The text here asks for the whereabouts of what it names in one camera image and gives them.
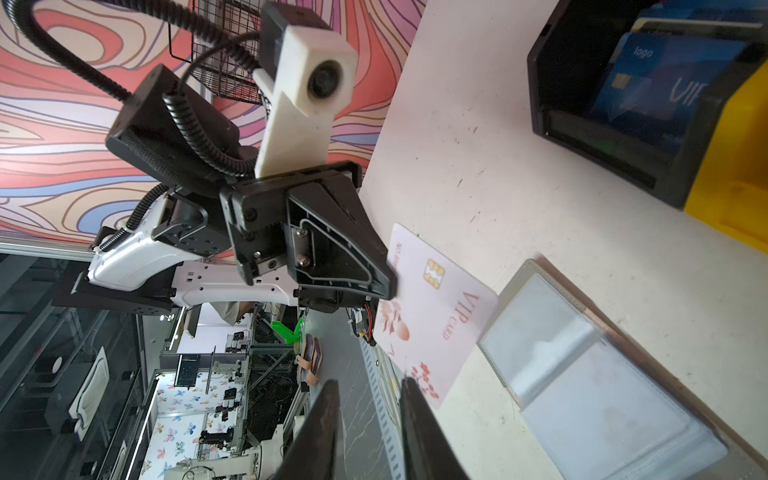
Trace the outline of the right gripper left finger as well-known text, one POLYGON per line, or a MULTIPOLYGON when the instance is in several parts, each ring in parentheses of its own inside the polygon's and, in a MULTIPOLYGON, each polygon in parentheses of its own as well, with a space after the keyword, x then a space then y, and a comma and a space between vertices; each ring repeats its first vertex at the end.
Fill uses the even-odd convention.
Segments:
POLYGON ((340 425, 339 384, 328 380, 273 479, 333 479, 340 425))

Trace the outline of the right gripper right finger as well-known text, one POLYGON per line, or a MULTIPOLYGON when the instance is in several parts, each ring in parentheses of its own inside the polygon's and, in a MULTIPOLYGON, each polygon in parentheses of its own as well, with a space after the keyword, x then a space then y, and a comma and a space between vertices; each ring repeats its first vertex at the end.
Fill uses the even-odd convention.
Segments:
POLYGON ((406 478, 467 480, 414 378, 403 379, 399 405, 406 478))

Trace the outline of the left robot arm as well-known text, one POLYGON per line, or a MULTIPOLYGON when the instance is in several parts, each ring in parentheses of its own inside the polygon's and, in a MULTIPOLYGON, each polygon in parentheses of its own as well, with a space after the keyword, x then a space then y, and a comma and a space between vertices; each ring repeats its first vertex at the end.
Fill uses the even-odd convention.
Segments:
POLYGON ((158 66, 120 112, 108 148, 160 182, 122 228, 99 231, 90 265, 67 270, 58 305, 158 315, 267 301, 332 313, 395 296, 396 273, 358 196, 358 164, 226 177, 194 161, 161 112, 177 84, 158 66))

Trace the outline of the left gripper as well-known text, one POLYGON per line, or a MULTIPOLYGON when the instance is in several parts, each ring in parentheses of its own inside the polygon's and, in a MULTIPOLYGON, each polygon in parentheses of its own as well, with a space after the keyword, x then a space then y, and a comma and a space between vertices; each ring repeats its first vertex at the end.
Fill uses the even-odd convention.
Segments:
POLYGON ((287 240, 289 270, 302 288, 392 299, 397 275, 358 196, 362 180, 362 167, 343 161, 223 187, 219 199, 245 284, 286 263, 287 240))

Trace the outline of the grey card holder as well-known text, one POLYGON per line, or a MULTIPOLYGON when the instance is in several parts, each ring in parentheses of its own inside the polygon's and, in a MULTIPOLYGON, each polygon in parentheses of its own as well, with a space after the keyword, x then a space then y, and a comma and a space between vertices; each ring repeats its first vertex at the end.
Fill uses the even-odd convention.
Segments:
POLYGON ((763 479, 758 453, 563 279, 529 259, 479 347, 566 479, 763 479))

